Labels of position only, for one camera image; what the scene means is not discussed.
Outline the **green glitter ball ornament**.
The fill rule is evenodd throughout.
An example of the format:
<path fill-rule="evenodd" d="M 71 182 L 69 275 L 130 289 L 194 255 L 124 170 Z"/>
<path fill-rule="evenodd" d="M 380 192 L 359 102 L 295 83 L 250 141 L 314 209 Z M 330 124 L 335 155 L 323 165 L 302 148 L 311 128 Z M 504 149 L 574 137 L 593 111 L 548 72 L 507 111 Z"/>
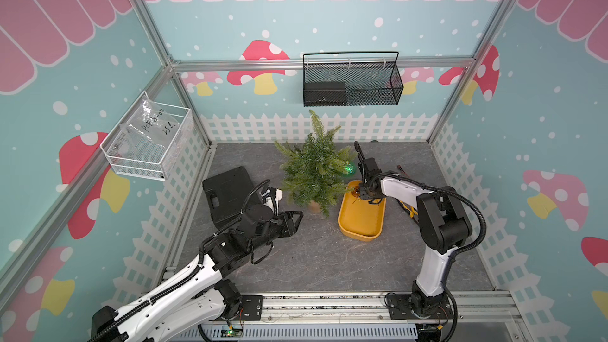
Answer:
<path fill-rule="evenodd" d="M 351 177 L 357 174 L 357 165 L 352 162 L 349 161 L 348 163 L 345 164 L 344 166 L 344 171 L 343 171 L 343 175 L 345 177 Z"/>

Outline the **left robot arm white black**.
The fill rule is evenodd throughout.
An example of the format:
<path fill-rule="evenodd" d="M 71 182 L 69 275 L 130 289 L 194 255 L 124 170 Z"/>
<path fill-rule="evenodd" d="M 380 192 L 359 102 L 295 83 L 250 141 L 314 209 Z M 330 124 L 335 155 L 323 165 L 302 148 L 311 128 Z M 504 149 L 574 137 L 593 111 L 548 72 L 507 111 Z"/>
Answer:
<path fill-rule="evenodd" d="M 230 322 L 242 311 L 242 295 L 228 275 L 246 264 L 259 264 L 261 247 L 272 250 L 277 238 L 297 233 L 303 213 L 280 211 L 282 193 L 269 180 L 256 185 L 239 214 L 212 236 L 182 270 L 142 297 L 115 310 L 93 315 L 92 341 L 169 341 L 218 318 Z"/>

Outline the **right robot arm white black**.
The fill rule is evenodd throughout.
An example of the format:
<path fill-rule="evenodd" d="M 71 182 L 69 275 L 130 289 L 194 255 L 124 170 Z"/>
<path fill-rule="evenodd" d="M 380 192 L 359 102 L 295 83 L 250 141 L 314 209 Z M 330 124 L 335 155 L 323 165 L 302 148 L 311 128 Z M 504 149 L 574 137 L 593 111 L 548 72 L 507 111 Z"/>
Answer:
<path fill-rule="evenodd" d="M 397 172 L 383 172 L 374 158 L 365 156 L 358 142 L 354 147 L 363 179 L 360 198 L 369 203 L 394 198 L 418 214 L 425 250 L 409 303 L 413 315 L 431 318 L 450 297 L 447 278 L 456 256 L 475 249 L 485 239 L 486 219 L 471 200 L 455 189 L 423 184 Z"/>

